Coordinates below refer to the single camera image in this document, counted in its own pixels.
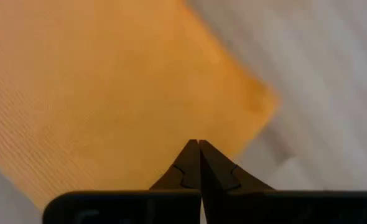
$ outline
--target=orange fabric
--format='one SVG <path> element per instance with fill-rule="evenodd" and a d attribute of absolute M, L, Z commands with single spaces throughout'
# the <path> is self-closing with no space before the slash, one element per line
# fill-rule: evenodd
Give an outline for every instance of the orange fabric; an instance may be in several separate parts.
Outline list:
<path fill-rule="evenodd" d="M 180 1 L 0 1 L 0 170 L 39 207 L 146 189 L 188 139 L 231 157 L 275 104 Z"/>

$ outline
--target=orange cloth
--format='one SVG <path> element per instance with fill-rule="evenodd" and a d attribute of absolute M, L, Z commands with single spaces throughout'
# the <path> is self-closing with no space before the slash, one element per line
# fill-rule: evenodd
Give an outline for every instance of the orange cloth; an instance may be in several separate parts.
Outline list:
<path fill-rule="evenodd" d="M 181 1 L 0 1 L 0 170 L 39 207 L 146 189 L 188 139 L 231 157 L 275 104 Z"/>

